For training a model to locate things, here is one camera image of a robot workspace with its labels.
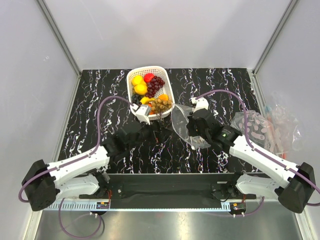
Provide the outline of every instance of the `plastic basket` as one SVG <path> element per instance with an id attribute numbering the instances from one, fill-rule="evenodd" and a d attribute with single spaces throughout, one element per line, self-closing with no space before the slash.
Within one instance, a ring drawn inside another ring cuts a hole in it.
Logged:
<path id="1" fill-rule="evenodd" d="M 171 100 L 172 103 L 174 104 L 175 99 L 174 99 L 174 94 L 171 89 L 169 76 L 167 74 L 167 71 L 163 67 L 160 67 L 160 66 L 139 67 L 139 68 L 135 68 L 135 69 L 131 70 L 128 73 L 128 75 L 126 76 L 126 85 L 128 88 L 128 97 L 129 97 L 130 103 L 132 101 L 131 98 L 133 95 L 133 88 L 134 88 L 134 86 L 131 83 L 132 79 L 137 75 L 141 75 L 142 77 L 144 77 L 146 74 L 149 74 L 149 73 L 152 73 L 155 76 L 161 77 L 162 80 L 164 81 L 164 86 L 155 94 L 154 98 L 159 97 L 161 94 L 167 94 L 169 97 L 169 100 Z M 134 112 L 132 106 L 130 106 L 130 110 L 135 115 L 135 112 Z M 172 107 L 169 110 L 163 112 L 161 114 L 161 118 L 163 119 L 163 118 L 167 117 L 171 113 L 171 110 L 172 110 Z M 149 115 L 148 117 L 149 117 L 150 121 L 157 120 L 159 118 L 156 114 Z"/>

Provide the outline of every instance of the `fruit basket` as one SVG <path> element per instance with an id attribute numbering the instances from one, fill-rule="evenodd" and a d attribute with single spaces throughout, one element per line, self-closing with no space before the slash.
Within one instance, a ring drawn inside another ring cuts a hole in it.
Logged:
<path id="1" fill-rule="evenodd" d="M 134 77 L 136 76 L 142 76 L 144 77 L 146 74 L 154 74 L 155 76 L 160 77 L 163 82 L 164 85 L 162 88 L 157 89 L 157 92 L 154 95 L 154 98 L 158 98 L 161 95 L 167 95 L 168 99 L 172 102 L 172 104 L 175 103 L 175 99 L 174 99 L 174 94 L 172 92 L 171 89 L 171 84 L 170 84 L 170 80 L 167 74 L 167 71 L 160 66 L 145 66 L 145 67 L 139 67 L 139 68 L 135 68 L 133 70 L 131 70 L 128 75 L 126 76 L 126 85 L 127 85 L 127 90 L 128 90 L 128 98 L 129 101 L 132 103 L 132 97 L 134 94 L 134 85 L 132 84 L 132 80 L 134 79 Z M 132 108 L 132 106 L 130 106 L 130 110 L 131 112 L 135 115 L 134 109 Z M 161 118 L 165 118 L 167 117 L 170 113 L 171 113 L 172 107 L 164 112 L 161 113 L 161 115 L 159 114 L 150 114 L 149 120 L 157 120 L 159 119 L 159 117 Z"/>

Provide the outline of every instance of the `wall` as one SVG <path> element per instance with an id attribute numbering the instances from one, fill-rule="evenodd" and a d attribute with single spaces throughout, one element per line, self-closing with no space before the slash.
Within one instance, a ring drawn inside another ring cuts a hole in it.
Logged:
<path id="1" fill-rule="evenodd" d="M 303 123 L 305 146 L 290 154 L 288 159 L 296 163 L 307 162 L 315 171 L 320 185 L 320 2 L 300 1 L 284 26 L 269 56 L 258 73 L 263 94 L 271 103 L 277 93 Z M 314 193 L 310 202 L 320 202 Z M 320 207 L 309 209 L 314 226 L 319 225 Z"/>
<path id="2" fill-rule="evenodd" d="M 45 2 L 82 69 L 251 69 L 290 0 Z"/>
<path id="3" fill-rule="evenodd" d="M 1 1 L 0 34 L 0 233 L 21 240 L 31 211 L 21 181 L 53 160 L 76 75 L 35 0 Z"/>

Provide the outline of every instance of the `gray floor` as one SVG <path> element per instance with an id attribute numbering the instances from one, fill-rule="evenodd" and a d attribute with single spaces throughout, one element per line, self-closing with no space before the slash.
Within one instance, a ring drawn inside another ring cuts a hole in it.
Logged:
<path id="1" fill-rule="evenodd" d="M 248 203 L 248 212 L 257 207 Z M 64 226 L 84 212 L 62 212 Z M 302 240 L 295 215 L 277 202 L 266 202 L 248 217 L 218 217 L 208 212 L 114 212 L 103 215 L 104 232 L 96 240 Z M 67 230 L 90 235 L 98 220 L 86 216 Z M 69 240 L 60 229 L 58 213 L 44 211 L 36 240 Z"/>

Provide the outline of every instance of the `black marble table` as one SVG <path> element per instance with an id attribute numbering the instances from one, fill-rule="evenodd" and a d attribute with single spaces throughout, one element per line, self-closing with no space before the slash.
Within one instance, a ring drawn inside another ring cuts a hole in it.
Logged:
<path id="1" fill-rule="evenodd" d="M 83 153 L 97 142 L 97 109 L 107 96 L 128 98 L 126 77 L 129 69 L 84 70 L 77 89 L 59 160 Z M 213 89 L 235 92 L 249 110 L 259 112 L 254 90 L 245 68 L 167 69 L 174 99 L 177 104 L 190 105 L 197 97 Z M 239 102 L 226 93 L 206 97 L 211 111 L 218 113 L 222 124 L 231 123 Z M 101 139 L 113 134 L 125 123 L 133 121 L 128 105 L 120 100 L 108 102 L 101 110 Z M 170 117 L 165 119 L 170 124 Z M 163 173 L 226 173 L 254 172 L 248 163 L 225 152 L 212 149 L 192 150 L 178 135 L 172 135 L 159 144 L 144 142 L 130 151 L 127 157 L 107 167 L 110 174 Z"/>

